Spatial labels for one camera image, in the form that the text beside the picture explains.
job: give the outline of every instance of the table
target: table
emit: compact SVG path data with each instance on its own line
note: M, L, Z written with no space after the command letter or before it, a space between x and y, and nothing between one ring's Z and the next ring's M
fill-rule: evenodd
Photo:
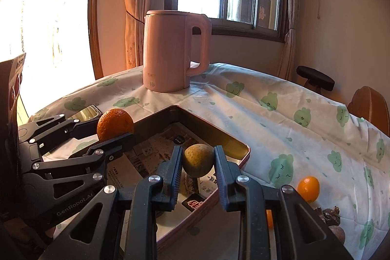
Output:
M243 171L259 183L295 187L303 177L315 176L321 192L312 206L337 205L345 247L354 259L373 254L390 226L390 140L375 126L299 85L232 65L210 65L191 78L190 87L174 93L147 90L142 72L138 67L100 79L33 118L69 117L94 104L103 112L125 109L137 121L180 105L248 144L251 155ZM57 152L48 159L69 155ZM217 205L159 259L236 260L238 233L239 215Z

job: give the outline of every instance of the pink kettle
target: pink kettle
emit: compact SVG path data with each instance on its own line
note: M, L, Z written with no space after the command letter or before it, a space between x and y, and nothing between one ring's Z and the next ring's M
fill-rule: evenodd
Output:
M190 67L192 28L201 30L200 63ZM145 17L144 86L161 93L180 91L190 76L209 66L211 21L206 15L174 10L149 10Z

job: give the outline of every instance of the kettle handle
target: kettle handle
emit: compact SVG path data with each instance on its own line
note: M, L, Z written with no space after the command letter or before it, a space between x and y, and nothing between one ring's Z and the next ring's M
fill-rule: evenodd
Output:
M210 64L211 21L206 15L190 14L187 15L186 24L188 26L187 32L191 32L191 35L193 27L199 27L202 33L200 39L200 63L197 67L188 68L186 72L186 76L199 75L205 72Z

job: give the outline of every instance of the window sill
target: window sill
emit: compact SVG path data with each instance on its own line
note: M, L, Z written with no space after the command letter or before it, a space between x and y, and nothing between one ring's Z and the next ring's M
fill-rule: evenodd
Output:
M194 27L192 29L192 34L193 35L200 35L200 29L198 27ZM230 27L226 27L226 26L213 25L213 29L211 31L211 34L212 35L219 35L219 36L247 37L247 38L263 39L263 40L284 43L284 37L275 37L275 36L266 35L264 33L260 33L258 31L254 31L254 30L237 29L237 28L230 28Z

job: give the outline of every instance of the orange fruit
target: orange fruit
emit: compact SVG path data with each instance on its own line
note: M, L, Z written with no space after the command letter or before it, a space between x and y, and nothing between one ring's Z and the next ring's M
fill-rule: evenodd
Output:
M100 141L119 137L127 132L134 133L134 122L123 109L113 108L106 111L97 122L97 136Z
M271 229L273 228L273 218L272 218L272 211L270 209L266 210L267 213L267 224L268 228Z
M306 176L299 181L296 190L306 202L313 203L319 196L319 182L314 176Z

